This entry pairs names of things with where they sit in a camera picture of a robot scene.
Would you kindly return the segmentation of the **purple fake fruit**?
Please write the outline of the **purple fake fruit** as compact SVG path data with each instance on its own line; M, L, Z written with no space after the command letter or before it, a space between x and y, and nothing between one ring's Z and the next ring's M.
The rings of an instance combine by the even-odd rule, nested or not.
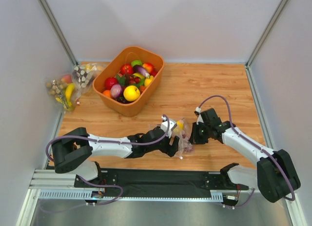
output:
M117 83L111 87L110 94L111 97L117 99L123 95L124 88L121 84Z

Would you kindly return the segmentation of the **yellow fake pear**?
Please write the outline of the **yellow fake pear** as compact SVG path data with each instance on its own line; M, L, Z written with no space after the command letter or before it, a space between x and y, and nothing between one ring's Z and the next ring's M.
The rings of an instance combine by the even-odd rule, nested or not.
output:
M176 127L174 129L174 133L176 134L184 134L184 121L179 120L176 122Z

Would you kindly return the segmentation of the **purple fake eggplant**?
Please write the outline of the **purple fake eggplant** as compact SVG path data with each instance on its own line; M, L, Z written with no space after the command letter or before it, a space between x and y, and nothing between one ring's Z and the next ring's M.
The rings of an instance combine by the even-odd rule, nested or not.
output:
M133 70L136 72L136 73L140 73L141 75L143 75L145 78L150 78L150 74L149 72L141 65L134 65L133 66Z

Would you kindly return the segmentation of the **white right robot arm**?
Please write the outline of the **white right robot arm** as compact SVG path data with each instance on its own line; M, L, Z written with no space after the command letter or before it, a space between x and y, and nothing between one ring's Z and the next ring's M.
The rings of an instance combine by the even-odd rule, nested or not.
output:
M301 187L289 153L261 145L244 134L231 120L222 121L213 108L195 109L197 121L192 124L191 144L206 144L214 139L247 158L256 167L231 164L223 170L233 184L256 188L271 203L293 194Z

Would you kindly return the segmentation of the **red fake grape bunch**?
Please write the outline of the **red fake grape bunch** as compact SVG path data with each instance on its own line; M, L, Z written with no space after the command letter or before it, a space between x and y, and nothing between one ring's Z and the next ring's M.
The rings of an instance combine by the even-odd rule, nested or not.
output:
M182 134L182 146L183 146L183 153L190 153L193 152L194 147L189 141L190 135L188 133Z

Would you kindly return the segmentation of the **clear polka dot zip bag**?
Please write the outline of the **clear polka dot zip bag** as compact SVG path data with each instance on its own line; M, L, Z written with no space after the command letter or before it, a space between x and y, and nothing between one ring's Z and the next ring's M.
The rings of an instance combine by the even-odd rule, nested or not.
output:
M149 145L146 148L148 153L160 151L169 157L179 157L186 152L192 152L193 145L189 139L191 137L191 128L183 118L178 121L170 119L170 129L167 135L159 142Z

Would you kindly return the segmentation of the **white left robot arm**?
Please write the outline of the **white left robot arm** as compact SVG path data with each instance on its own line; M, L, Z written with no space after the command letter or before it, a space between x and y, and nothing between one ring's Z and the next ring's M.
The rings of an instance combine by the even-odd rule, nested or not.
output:
M74 173L87 181L99 177L100 167L88 158L91 156L116 156L140 158L154 150L173 157L178 151L179 137L170 138L159 126L147 133L123 138L105 138L89 134L79 127L52 143L55 172Z

